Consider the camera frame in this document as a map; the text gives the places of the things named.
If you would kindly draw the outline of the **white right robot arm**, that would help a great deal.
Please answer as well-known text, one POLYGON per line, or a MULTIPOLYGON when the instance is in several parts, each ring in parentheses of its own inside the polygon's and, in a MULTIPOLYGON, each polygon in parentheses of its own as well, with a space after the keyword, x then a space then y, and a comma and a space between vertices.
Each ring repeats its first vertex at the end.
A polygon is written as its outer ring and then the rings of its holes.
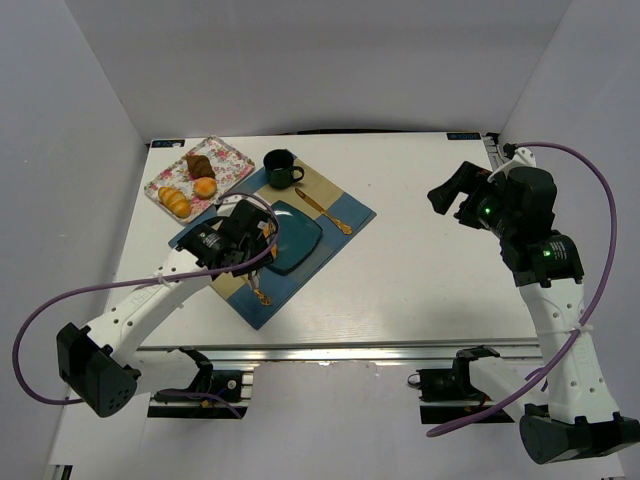
POLYGON ((491 401, 483 411, 441 424, 436 438, 497 413, 519 427, 523 446, 538 464, 603 457, 635 445, 639 423, 625 417, 609 392, 597 358, 584 298, 584 270, 575 242, 553 222, 557 187, 535 164, 533 147, 513 145, 494 170, 464 162, 428 194, 438 214, 493 233, 501 257, 529 311, 543 364, 528 376, 509 367, 493 348, 460 350, 441 386, 425 397, 457 390, 491 401))

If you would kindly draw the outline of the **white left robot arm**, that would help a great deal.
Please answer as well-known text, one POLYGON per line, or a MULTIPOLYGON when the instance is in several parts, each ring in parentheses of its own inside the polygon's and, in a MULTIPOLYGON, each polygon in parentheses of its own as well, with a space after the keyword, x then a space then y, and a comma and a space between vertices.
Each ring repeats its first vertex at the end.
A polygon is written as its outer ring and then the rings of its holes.
POLYGON ((61 379, 99 417, 119 412, 135 395, 211 399, 213 365, 193 347, 140 351, 146 338, 195 293, 223 273, 259 285, 274 260, 279 224, 272 207, 244 197, 226 214, 184 233, 164 263, 107 313, 56 336, 61 379))

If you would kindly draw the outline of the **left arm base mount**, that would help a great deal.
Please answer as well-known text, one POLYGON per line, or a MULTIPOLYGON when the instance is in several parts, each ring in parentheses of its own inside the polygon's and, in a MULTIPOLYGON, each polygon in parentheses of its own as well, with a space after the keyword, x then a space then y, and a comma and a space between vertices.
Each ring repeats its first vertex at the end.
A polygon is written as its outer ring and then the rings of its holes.
POLYGON ((149 416, 158 418, 237 419, 247 411, 250 395, 246 372, 216 367, 203 353, 187 348, 173 350, 187 359, 196 372, 183 387, 169 386, 151 395, 149 416))

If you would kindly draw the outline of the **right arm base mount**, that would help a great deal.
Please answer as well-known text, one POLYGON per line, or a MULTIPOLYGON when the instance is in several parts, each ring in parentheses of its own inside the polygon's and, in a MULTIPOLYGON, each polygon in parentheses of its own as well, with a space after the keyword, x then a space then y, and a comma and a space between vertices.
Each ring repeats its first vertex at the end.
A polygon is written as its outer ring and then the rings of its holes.
POLYGON ((459 350, 448 368, 426 368, 407 377, 407 385, 420 392, 422 425, 442 424, 485 412, 493 399, 474 387, 469 364, 482 359, 501 360, 500 354, 488 346, 459 350))

